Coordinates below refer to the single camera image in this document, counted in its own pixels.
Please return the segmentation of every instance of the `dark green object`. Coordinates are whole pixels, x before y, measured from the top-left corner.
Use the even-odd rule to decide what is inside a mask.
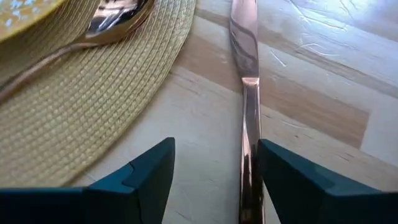
[[[381,192],[268,140],[260,171],[282,224],[398,223],[398,193]]]
[[[88,187],[0,190],[2,223],[160,224],[173,179],[167,138]]]

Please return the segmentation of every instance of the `wooden table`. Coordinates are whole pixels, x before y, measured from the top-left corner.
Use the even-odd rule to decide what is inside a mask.
[[[230,0],[198,0],[192,31],[152,103],[75,185],[167,136],[177,142],[164,223],[237,223],[241,84]],[[262,134],[381,190],[398,190],[398,2],[259,0]],[[267,223],[278,223],[267,199]]]

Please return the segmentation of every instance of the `knife handle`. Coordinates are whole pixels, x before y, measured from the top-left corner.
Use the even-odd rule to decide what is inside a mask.
[[[261,137],[259,78],[243,78],[243,135],[240,224],[263,224],[264,190],[259,172],[257,142]]]

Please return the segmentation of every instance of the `straw placemat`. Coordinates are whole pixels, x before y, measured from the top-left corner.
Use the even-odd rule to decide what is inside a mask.
[[[69,0],[0,43],[0,83],[87,27],[97,0]],[[0,105],[0,187],[59,186],[97,160],[167,76],[195,0],[157,0],[124,41],[68,54]]]

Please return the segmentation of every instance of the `plate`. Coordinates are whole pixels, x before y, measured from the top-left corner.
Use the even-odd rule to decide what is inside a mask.
[[[0,42],[43,19],[65,0],[0,0]]]

